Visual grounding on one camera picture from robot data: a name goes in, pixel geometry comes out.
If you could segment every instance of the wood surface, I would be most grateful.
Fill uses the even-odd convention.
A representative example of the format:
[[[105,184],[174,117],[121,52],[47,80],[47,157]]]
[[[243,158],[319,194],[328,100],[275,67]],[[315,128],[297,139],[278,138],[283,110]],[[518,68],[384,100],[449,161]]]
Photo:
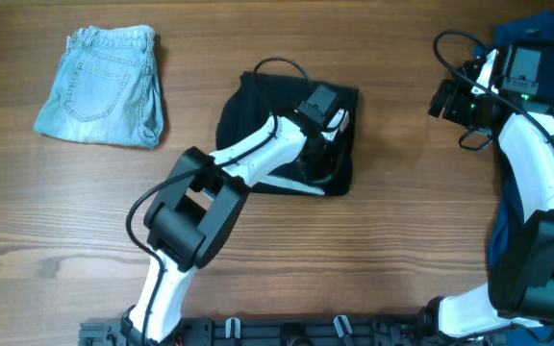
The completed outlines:
[[[464,129],[426,112],[445,69],[444,29],[491,42],[530,1],[312,1],[0,5],[0,344],[75,345],[78,326],[134,304],[148,257],[127,209],[195,145],[214,149],[239,75],[284,56],[313,78],[358,87],[354,182],[339,198],[252,195],[229,241],[196,276],[185,316],[413,312],[483,283],[497,209],[493,150],[459,149]],[[112,3],[104,0],[99,3]],[[168,129],[157,150],[33,132],[65,37],[80,27],[151,25]],[[448,39],[449,61],[472,45]],[[288,66],[266,72],[294,74]],[[135,221],[141,238],[141,208]]]

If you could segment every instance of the black garment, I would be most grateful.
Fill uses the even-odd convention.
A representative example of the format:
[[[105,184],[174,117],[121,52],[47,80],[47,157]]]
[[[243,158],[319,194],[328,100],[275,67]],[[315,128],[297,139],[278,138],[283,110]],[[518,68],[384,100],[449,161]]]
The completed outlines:
[[[243,72],[240,76],[240,88],[224,106],[221,119],[217,125],[215,133],[217,150],[236,144],[265,124],[270,112],[266,100],[270,104],[270,107],[276,113],[279,113],[279,110],[295,108],[301,101],[307,100],[318,85],[318,82],[312,82],[310,86],[307,80],[301,78],[261,73],[258,73],[255,79],[257,89],[254,86],[254,75],[252,73]],[[349,125],[343,134],[346,141],[343,148],[344,158],[342,164],[337,173],[333,175],[333,179],[326,185],[321,186],[326,195],[343,195],[349,191],[352,182],[351,154],[354,145],[354,129],[356,127],[358,90],[323,82],[322,84],[338,94],[339,108],[348,110],[350,116]],[[301,172],[300,166],[296,162],[285,164],[275,169],[271,174],[303,184],[308,183]],[[265,184],[254,185],[252,191],[276,194],[301,193]]]

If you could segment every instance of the dark blue cloth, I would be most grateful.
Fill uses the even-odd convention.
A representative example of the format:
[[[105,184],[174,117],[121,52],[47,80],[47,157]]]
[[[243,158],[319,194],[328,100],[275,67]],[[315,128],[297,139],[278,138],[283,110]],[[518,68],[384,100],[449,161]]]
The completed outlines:
[[[523,42],[554,42],[554,11],[544,12],[531,18],[500,25],[495,30],[495,46]],[[538,71],[538,95],[554,100],[554,47],[536,47],[542,52]],[[511,232],[517,232],[523,224],[523,209],[516,186],[515,176],[507,158],[500,153],[499,165],[502,181],[502,198],[495,228],[489,245],[489,266],[492,268],[510,241]],[[535,329],[545,338],[550,328]],[[537,345],[524,331],[508,334],[509,345]]]

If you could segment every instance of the jeans pocket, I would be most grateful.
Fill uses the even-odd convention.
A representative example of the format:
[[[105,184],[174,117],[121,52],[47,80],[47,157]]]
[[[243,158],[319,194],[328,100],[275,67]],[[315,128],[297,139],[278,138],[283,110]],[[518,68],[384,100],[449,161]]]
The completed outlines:
[[[129,79],[127,73],[108,73],[78,62],[63,106],[78,121],[106,117],[113,111]]]

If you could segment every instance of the light blue denim shorts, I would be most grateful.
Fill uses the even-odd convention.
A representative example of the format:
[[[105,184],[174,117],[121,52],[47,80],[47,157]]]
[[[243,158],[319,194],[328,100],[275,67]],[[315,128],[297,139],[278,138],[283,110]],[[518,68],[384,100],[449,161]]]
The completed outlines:
[[[155,148],[164,114],[148,26],[80,29],[67,38],[34,130],[60,139]]]

